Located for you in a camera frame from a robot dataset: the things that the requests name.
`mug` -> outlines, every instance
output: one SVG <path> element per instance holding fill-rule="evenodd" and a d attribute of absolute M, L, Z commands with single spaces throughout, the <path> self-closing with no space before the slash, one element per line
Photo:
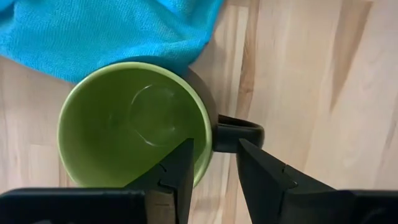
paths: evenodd
<path fill-rule="evenodd" d="M 186 138 L 194 139 L 194 186 L 212 152 L 236 152 L 239 139 L 258 147 L 264 129 L 219 115 L 191 70 L 181 77 L 143 62 L 121 62 L 88 75 L 70 92 L 58 121 L 63 165 L 80 187 L 124 187 Z"/>

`mug rim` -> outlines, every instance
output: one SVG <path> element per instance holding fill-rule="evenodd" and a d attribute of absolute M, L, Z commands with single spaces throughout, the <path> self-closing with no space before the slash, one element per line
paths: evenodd
<path fill-rule="evenodd" d="M 174 72 L 171 72 L 165 68 L 162 68 L 160 66 L 153 65 L 150 63 L 144 63 L 144 62 L 120 62 L 120 63 L 114 63 L 112 65 L 107 65 L 105 67 L 102 67 L 102 68 L 90 73 L 81 82 L 79 82 L 68 94 L 67 98 L 65 99 L 65 101 L 62 105 L 60 115 L 58 118 L 57 145 L 58 145 L 58 151 L 60 154 L 61 162 L 62 162 L 69 178 L 71 178 L 71 180 L 74 183 L 76 183 L 79 187 L 91 187 L 81 181 L 78 181 L 74 177 L 74 174 L 71 171 L 71 169 L 72 169 L 70 167 L 71 165 L 68 165 L 67 164 L 68 162 L 65 161 L 65 158 L 64 158 L 65 149 L 61 146 L 60 140 L 62 138 L 61 137 L 61 133 L 62 133 L 61 125 L 63 124 L 64 114 L 65 114 L 66 109 L 69 107 L 71 101 L 76 97 L 76 94 L 79 92 L 79 90 L 81 90 L 85 86 L 89 85 L 96 78 L 103 76 L 103 75 L 107 75 L 110 72 L 113 72 L 116 70 L 129 69 L 129 68 L 133 68 L 133 69 L 138 68 L 138 69 L 149 70 L 149 71 L 156 72 L 159 75 L 163 75 L 163 76 L 175 81 L 182 88 L 184 88 L 185 91 L 187 91 L 187 93 L 193 98 L 193 100 L 199 107 L 201 116 L 205 123 L 206 139 L 205 139 L 205 148 L 203 149 L 202 154 L 199 156 L 198 161 L 202 157 L 205 157 L 205 158 L 203 158 L 203 162 L 202 162 L 202 164 L 200 164 L 200 167 L 197 170 L 194 169 L 194 172 L 196 172 L 196 174 L 194 173 L 193 186 L 195 187 L 199 183 L 199 181 L 202 179 L 202 177 L 205 175 L 205 172 L 209 166 L 211 155 L 212 155 L 212 128 L 211 128 L 210 117 L 207 112 L 206 106 L 203 103 L 203 101 L 201 100 L 199 94 L 183 78 L 181 78 Z"/>

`blue towel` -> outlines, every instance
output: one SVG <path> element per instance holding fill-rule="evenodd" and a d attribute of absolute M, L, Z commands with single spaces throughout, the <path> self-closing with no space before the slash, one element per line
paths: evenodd
<path fill-rule="evenodd" d="M 0 55 L 77 83 L 111 63 L 150 56 L 186 68 L 223 0 L 0 0 Z"/>

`mug handle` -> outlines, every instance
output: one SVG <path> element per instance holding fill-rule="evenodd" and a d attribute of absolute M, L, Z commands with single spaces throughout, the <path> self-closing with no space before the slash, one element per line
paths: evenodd
<path fill-rule="evenodd" d="M 218 115 L 215 152 L 237 153 L 239 139 L 246 139 L 261 148 L 264 128 L 250 121 Z"/>

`wooden surface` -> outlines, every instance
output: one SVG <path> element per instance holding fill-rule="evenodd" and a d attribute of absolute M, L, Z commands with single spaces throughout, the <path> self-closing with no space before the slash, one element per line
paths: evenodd
<path fill-rule="evenodd" d="M 227 0 L 192 66 L 264 150 L 338 189 L 398 189 L 398 1 Z M 56 147 L 70 84 L 0 59 L 0 191 L 73 185 Z M 250 223 L 234 156 L 215 154 L 190 223 Z"/>

